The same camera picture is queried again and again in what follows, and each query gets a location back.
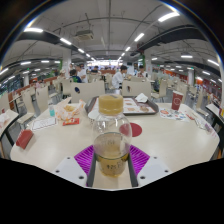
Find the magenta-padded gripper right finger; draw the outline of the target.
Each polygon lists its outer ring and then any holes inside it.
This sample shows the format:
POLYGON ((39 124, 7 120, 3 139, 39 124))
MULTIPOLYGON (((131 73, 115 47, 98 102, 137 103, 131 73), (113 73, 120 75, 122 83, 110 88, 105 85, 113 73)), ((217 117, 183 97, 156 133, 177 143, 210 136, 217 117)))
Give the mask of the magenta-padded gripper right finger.
POLYGON ((157 156, 149 156, 133 145, 130 146, 128 166, 133 187, 143 187, 172 173, 157 156))

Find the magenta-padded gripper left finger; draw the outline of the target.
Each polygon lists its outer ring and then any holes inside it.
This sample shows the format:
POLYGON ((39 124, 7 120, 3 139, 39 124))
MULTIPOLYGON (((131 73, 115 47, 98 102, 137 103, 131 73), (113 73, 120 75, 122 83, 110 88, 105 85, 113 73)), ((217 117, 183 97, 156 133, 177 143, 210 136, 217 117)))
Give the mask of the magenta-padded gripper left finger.
POLYGON ((92 187, 96 158, 93 146, 88 146, 75 156, 66 156, 53 170, 53 174, 81 187, 92 187))

